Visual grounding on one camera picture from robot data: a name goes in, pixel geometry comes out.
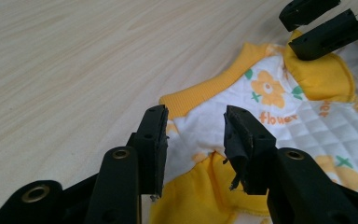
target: wooden table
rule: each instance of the wooden table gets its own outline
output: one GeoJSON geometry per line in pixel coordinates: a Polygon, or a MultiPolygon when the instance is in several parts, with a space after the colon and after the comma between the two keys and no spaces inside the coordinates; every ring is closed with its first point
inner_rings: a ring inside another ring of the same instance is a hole
{"type": "Polygon", "coordinates": [[[217,76],[243,42],[284,44],[289,2],[0,1],[0,206],[35,180],[97,173],[161,95],[217,76]]]}

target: yellow trim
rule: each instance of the yellow trim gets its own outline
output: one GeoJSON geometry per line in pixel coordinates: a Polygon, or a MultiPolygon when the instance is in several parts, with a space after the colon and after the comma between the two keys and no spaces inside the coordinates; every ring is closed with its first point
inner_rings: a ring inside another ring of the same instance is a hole
{"type": "Polygon", "coordinates": [[[234,64],[220,76],[213,77],[188,89],[162,96],[159,99],[159,103],[169,108],[170,115],[168,119],[184,117],[197,105],[227,89],[255,63],[268,56],[268,49],[269,44],[260,46],[245,44],[234,64]]]}

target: light wood surface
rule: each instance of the light wood surface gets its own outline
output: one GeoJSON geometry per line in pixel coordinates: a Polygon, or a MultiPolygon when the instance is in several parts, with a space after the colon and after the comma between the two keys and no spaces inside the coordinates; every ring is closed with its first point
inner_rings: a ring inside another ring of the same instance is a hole
{"type": "Polygon", "coordinates": [[[217,76],[243,42],[284,44],[289,2],[0,1],[0,206],[35,180],[96,174],[161,95],[217,76]]]}

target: quilted fabric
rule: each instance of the quilted fabric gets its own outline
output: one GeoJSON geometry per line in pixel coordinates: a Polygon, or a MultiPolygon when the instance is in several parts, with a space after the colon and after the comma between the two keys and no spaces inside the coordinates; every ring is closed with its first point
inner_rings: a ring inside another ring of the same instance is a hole
{"type": "MultiPolygon", "coordinates": [[[[358,104],[309,101],[285,66],[282,48],[264,49],[272,53],[242,70],[232,85],[220,86],[222,90],[208,98],[196,87],[192,92],[197,89],[203,102],[173,104],[174,108],[186,108],[186,113],[176,113],[168,122],[166,186],[162,199],[152,206],[151,222],[232,223],[236,218],[235,223],[269,223],[267,217],[253,216],[267,215],[265,198],[228,190],[234,174],[229,165],[222,164],[227,105],[249,110],[277,138],[277,147],[308,152],[333,181],[358,191],[358,104]]],[[[220,78],[235,77],[232,71],[220,78]]],[[[332,89],[337,85],[333,78],[328,83],[332,89]]]]}

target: black plastic part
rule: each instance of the black plastic part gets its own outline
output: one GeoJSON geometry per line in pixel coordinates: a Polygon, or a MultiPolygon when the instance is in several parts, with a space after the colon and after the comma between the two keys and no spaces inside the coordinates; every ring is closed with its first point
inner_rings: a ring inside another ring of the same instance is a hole
{"type": "Polygon", "coordinates": [[[161,197],[167,159],[168,109],[157,105],[146,110],[138,131],[131,136],[128,146],[139,155],[140,193],[161,197]]]}
{"type": "Polygon", "coordinates": [[[310,24],[339,3],[339,0],[295,0],[283,9],[279,19],[291,32],[299,26],[310,24]]]}
{"type": "Polygon", "coordinates": [[[103,157],[84,223],[140,223],[139,197],[136,150],[111,149],[103,157]]]}
{"type": "Polygon", "coordinates": [[[279,180],[270,186],[268,196],[274,223],[358,224],[358,210],[307,153],[294,148],[279,149],[272,172],[279,180]],[[282,211],[288,203],[293,214],[282,211]]]}
{"type": "Polygon", "coordinates": [[[54,204],[61,193],[61,184],[52,180],[35,181],[18,189],[0,209],[0,224],[57,223],[61,214],[54,204]]]}
{"type": "Polygon", "coordinates": [[[249,111],[236,106],[227,106],[225,121],[225,154],[236,172],[230,188],[241,182],[248,194],[266,194],[275,137],[249,111]]]}
{"type": "Polygon", "coordinates": [[[127,146],[105,154],[99,174],[66,190],[62,190],[60,183],[49,180],[17,190],[1,207],[0,224],[140,223],[140,195],[162,193],[167,118],[168,109],[164,105],[149,108],[127,146]],[[26,201],[48,193],[37,202],[25,203],[21,197],[30,189],[34,191],[26,201]]]}
{"type": "Polygon", "coordinates": [[[298,59],[318,59],[358,40],[358,20],[348,9],[306,34],[294,39],[289,46],[298,59]]]}

